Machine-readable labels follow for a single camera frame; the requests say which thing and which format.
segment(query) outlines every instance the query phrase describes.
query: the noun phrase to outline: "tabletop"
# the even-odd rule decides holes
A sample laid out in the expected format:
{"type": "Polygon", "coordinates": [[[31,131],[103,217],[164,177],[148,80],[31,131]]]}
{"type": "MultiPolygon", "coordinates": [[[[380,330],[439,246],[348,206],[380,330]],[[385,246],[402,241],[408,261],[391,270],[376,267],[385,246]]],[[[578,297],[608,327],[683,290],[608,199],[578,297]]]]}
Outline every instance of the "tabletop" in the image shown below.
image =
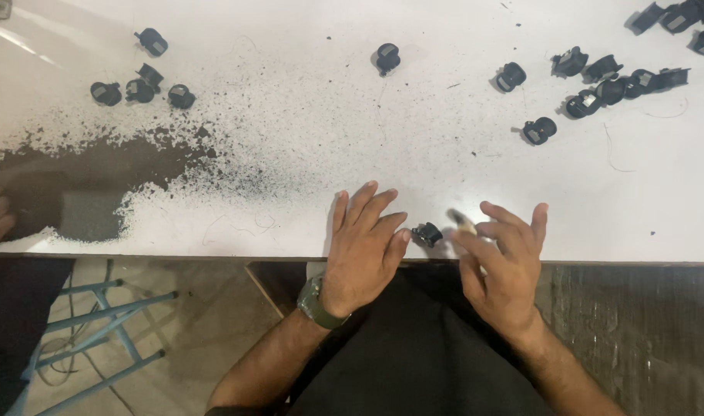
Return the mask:
{"type": "MultiPolygon", "coordinates": [[[[491,201],[531,218],[550,204],[543,260],[704,262],[704,56],[697,23],[626,27],[647,0],[16,0],[0,21],[0,184],[20,225],[0,252],[323,257],[339,190],[370,179],[406,227],[445,233],[491,201]],[[150,55],[147,27],[169,43],[150,55]],[[382,77],[378,47],[401,64],[382,77]],[[551,73],[574,46],[689,84],[579,120],[595,87],[551,73]],[[526,73],[509,93],[495,76],[526,73]],[[161,93],[113,107],[95,82],[142,64],[161,93]],[[170,106],[186,85],[192,108],[170,106]],[[521,129],[549,117],[533,146],[521,129]]],[[[451,258],[412,243],[408,258],[451,258]]]]}

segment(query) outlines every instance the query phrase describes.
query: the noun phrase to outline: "floor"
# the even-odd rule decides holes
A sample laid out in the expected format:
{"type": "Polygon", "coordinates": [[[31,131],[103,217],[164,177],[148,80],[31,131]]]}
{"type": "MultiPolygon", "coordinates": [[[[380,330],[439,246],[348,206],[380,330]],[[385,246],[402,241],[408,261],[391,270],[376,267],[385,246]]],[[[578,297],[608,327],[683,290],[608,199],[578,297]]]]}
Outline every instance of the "floor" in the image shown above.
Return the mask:
{"type": "MultiPolygon", "coordinates": [[[[79,260],[74,284],[102,281],[105,265],[101,259],[79,260]]],[[[220,377],[279,320],[243,266],[116,260],[112,278],[127,284],[109,290],[112,304],[180,292],[178,299],[153,305],[125,325],[143,356],[160,348],[167,355],[115,384],[123,401],[105,389],[61,414],[202,414],[220,377]]],[[[76,295],[76,315],[88,312],[93,301],[91,295],[76,295]]],[[[704,415],[704,268],[545,266],[536,302],[555,333],[629,414],[704,415]]],[[[69,315],[67,298],[59,298],[50,320],[69,315]]],[[[54,340],[47,345],[53,350],[68,336],[65,330],[44,342],[54,340]]],[[[117,341],[90,352],[107,376],[129,364],[117,341]]],[[[65,360],[56,368],[68,366],[65,360]]],[[[81,354],[72,368],[77,372],[58,387],[36,376],[26,414],[100,380],[81,354]]],[[[46,369],[44,377],[59,383],[64,374],[46,369]]]]}
{"type": "MultiPolygon", "coordinates": [[[[100,283],[104,279],[106,260],[84,259],[75,265],[73,284],[100,283]]],[[[280,317],[244,271],[244,262],[116,260],[112,279],[122,278],[123,287],[111,288],[107,298],[111,305],[125,304],[151,295],[173,290],[175,300],[155,304],[148,312],[136,314],[124,327],[135,341],[142,357],[164,348],[167,355],[115,384],[116,392],[137,416],[203,414],[209,394],[218,380],[250,346],[280,317]]],[[[73,297],[75,314],[89,312],[92,294],[73,297]]],[[[50,322],[70,316],[67,297],[53,305],[50,322]]],[[[93,332],[103,321],[92,325],[93,332]]],[[[52,340],[47,349],[57,349],[69,337],[68,329],[47,334],[52,340]]],[[[89,350],[98,369],[106,376],[126,368],[130,357],[116,337],[89,350]]],[[[66,359],[55,368],[69,369],[66,359]]],[[[25,414],[37,414],[101,379],[78,354],[68,380],[61,386],[47,386],[34,376],[25,414]]],[[[46,368],[44,377],[60,383],[65,374],[46,368]]],[[[103,389],[76,403],[62,415],[130,416],[126,406],[113,392],[103,389]]]]}

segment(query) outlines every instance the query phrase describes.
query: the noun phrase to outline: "person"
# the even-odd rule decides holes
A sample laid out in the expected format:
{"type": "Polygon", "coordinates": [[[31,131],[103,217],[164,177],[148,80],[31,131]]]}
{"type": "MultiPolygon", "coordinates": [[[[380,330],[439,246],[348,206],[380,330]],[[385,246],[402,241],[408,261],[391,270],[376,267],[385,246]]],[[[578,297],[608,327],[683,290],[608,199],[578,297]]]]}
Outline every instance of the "person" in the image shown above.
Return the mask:
{"type": "Polygon", "coordinates": [[[624,414],[535,306],[547,204],[527,225],[481,203],[495,222],[453,232],[465,252],[458,270],[428,275],[399,269],[411,232],[396,229],[407,214],[380,217],[398,193],[377,188],[367,183],[351,202],[338,194],[316,285],[320,306],[347,321],[330,331],[295,309],[228,370],[207,416],[624,414]]]}
{"type": "MultiPolygon", "coordinates": [[[[0,241],[15,225],[0,188],[0,241]]],[[[0,415],[23,414],[27,371],[74,260],[0,258],[0,415]]]]}

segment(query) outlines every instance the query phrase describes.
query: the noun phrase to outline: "green watch strap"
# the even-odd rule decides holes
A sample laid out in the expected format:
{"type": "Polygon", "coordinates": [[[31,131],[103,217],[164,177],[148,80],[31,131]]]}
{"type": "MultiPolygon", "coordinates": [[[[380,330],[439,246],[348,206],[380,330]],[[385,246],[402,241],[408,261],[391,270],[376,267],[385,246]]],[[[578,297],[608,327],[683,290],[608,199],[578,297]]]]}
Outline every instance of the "green watch strap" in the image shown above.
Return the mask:
{"type": "Polygon", "coordinates": [[[298,296],[298,308],[301,309],[313,322],[316,322],[322,328],[335,329],[342,326],[347,317],[336,317],[331,315],[324,309],[319,301],[321,292],[322,280],[320,278],[312,278],[306,281],[303,290],[298,296]]]}

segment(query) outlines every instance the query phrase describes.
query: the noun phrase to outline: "forearm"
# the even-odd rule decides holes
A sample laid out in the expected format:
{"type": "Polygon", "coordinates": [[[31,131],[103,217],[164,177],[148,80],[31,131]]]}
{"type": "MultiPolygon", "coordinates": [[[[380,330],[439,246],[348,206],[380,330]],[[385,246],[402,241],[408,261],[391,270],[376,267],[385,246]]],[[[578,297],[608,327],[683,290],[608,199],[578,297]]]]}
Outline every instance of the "forearm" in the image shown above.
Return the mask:
{"type": "Polygon", "coordinates": [[[527,335],[510,342],[536,377],[540,393],[557,414],[624,416],[541,317],[535,320],[527,335]]]}
{"type": "Polygon", "coordinates": [[[209,409],[217,406],[263,408],[288,392],[306,361],[329,330],[299,309],[265,334],[216,386],[209,409]]]}

